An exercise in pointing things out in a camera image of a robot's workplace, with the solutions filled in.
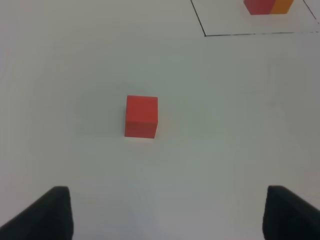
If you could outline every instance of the red and orange blocks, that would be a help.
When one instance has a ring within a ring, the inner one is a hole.
[[[154,139],[158,126],[158,98],[127,96],[125,137]]]
[[[251,15],[287,14],[294,0],[244,0]]]

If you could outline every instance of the cube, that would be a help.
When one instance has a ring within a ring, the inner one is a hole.
[[[124,136],[154,139],[157,126],[158,98],[154,96],[127,96]]]
[[[244,0],[251,15],[286,14],[294,0]]]

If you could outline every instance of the black line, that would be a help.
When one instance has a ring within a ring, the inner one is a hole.
[[[279,31],[279,32],[271,32],[270,34],[295,34],[294,31]]]
[[[231,35],[232,36],[250,36],[250,35],[256,35],[256,33],[236,33]]]
[[[215,34],[215,35],[206,35],[206,37],[223,37],[223,36],[232,36],[232,34]]]
[[[306,7],[309,9],[309,12],[312,14],[313,18],[316,20],[316,22],[319,24],[316,16],[314,15],[314,13],[311,11],[309,5],[306,3],[306,0],[303,0],[304,4],[306,5]]]
[[[192,4],[192,7],[193,7],[193,9],[194,9],[195,15],[196,15],[196,17],[198,18],[198,21],[199,21],[200,26],[201,26],[201,28],[202,28],[202,32],[203,32],[204,36],[206,37],[206,36],[207,36],[207,35],[206,35],[206,32],[205,32],[205,30],[204,30],[204,27],[202,26],[202,23],[201,23],[201,21],[200,21],[199,15],[198,15],[197,10],[196,10],[196,8],[195,8],[194,2],[193,2],[192,0],[190,0],[190,1],[191,1],[191,4]]]

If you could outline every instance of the orange block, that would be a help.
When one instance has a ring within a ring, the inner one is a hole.
[[[127,96],[124,136],[154,139],[157,126],[158,98],[154,96]]]
[[[270,14],[287,14],[294,0],[276,0]]]

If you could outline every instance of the red block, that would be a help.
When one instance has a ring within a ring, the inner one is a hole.
[[[158,126],[158,98],[127,96],[125,137],[154,139]]]
[[[251,15],[270,14],[276,0],[244,0],[246,8]]]

